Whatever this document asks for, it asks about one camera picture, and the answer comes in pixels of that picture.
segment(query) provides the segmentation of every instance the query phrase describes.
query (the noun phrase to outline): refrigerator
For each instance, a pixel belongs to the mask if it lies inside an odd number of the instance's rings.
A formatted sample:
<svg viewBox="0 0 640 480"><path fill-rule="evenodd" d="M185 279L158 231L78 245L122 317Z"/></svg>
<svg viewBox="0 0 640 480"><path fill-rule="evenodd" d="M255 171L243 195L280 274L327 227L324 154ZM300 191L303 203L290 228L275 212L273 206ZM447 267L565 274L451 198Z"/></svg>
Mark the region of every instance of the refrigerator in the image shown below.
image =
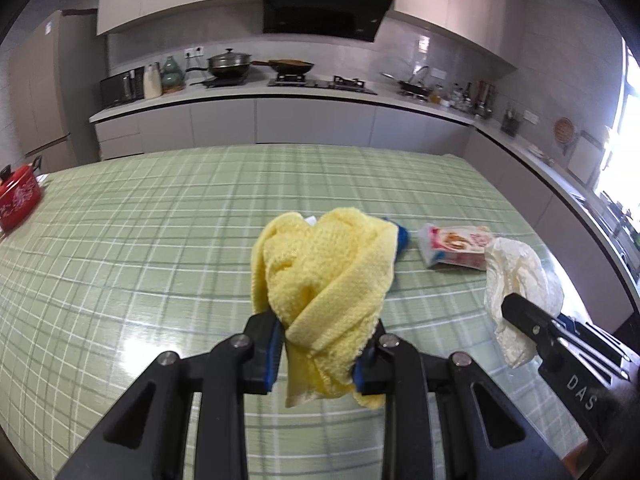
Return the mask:
<svg viewBox="0 0 640 480"><path fill-rule="evenodd" d="M106 38L96 36L97 9L57 10L12 53L9 85L25 160L42 155L42 171L97 162L89 117L101 110Z"/></svg>

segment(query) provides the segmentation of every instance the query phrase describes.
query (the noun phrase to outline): range hood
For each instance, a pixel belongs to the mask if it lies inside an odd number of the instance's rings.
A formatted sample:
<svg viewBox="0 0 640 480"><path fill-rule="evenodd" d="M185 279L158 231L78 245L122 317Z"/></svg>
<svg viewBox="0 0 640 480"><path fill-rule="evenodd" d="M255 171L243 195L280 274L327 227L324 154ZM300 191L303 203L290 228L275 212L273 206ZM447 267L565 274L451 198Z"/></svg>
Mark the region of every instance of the range hood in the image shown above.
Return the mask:
<svg viewBox="0 0 640 480"><path fill-rule="evenodd" d="M264 32L376 38L393 0L262 0Z"/></svg>

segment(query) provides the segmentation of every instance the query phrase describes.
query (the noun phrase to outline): snack package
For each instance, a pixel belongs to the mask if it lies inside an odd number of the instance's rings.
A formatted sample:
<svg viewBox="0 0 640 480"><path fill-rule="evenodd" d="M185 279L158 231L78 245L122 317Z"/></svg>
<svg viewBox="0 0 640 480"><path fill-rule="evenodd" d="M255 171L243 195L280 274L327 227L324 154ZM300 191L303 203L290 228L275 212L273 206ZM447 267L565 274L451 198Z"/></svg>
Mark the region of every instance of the snack package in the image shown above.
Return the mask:
<svg viewBox="0 0 640 480"><path fill-rule="evenodd" d="M493 239L487 227L425 224L418 231L418 244L427 267L444 263L486 270L484 248Z"/></svg>

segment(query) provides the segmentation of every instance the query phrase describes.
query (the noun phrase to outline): round wooden board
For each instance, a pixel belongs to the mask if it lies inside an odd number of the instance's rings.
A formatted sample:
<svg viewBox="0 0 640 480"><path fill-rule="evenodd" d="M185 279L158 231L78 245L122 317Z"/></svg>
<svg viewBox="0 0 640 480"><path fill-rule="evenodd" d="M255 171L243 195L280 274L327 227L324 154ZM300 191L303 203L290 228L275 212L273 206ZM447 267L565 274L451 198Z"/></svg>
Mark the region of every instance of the round wooden board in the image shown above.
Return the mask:
<svg viewBox="0 0 640 480"><path fill-rule="evenodd" d="M567 144L568 142L571 142L571 139L574 138L574 135L575 126L566 117L558 119L556 121L556 124L554 124L554 137L561 144Z"/></svg>

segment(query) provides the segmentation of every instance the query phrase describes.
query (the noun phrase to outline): window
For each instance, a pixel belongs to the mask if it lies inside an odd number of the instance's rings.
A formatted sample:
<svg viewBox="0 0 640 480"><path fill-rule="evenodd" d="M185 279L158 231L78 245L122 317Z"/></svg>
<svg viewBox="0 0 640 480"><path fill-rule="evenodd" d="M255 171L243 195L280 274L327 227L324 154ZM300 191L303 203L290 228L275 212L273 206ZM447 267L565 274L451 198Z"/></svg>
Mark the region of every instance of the window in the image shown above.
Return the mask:
<svg viewBox="0 0 640 480"><path fill-rule="evenodd" d="M625 78L598 190L640 217L640 67L625 46Z"/></svg>

